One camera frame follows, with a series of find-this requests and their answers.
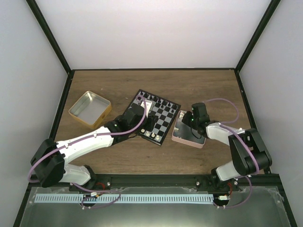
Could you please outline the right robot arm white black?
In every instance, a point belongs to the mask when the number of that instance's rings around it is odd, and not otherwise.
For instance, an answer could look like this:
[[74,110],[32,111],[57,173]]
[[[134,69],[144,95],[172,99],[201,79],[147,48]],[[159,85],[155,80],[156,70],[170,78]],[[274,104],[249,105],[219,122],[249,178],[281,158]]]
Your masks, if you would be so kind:
[[236,129],[212,121],[204,103],[195,103],[182,122],[206,139],[216,140],[230,148],[232,160],[211,171],[210,184],[217,191],[234,178],[257,175],[272,166],[272,157],[257,129]]

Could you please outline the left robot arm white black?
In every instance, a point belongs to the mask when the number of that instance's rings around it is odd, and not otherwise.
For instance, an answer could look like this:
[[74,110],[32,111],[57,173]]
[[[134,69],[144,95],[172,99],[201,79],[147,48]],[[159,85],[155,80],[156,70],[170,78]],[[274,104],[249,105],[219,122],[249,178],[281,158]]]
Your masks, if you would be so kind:
[[44,140],[30,161],[29,182],[40,183],[44,188],[57,183],[71,183],[92,191],[97,185],[96,174],[90,166],[75,166],[71,161],[127,140],[154,120],[154,116],[149,114],[151,108],[151,102],[131,104],[124,114],[95,131],[65,141]]

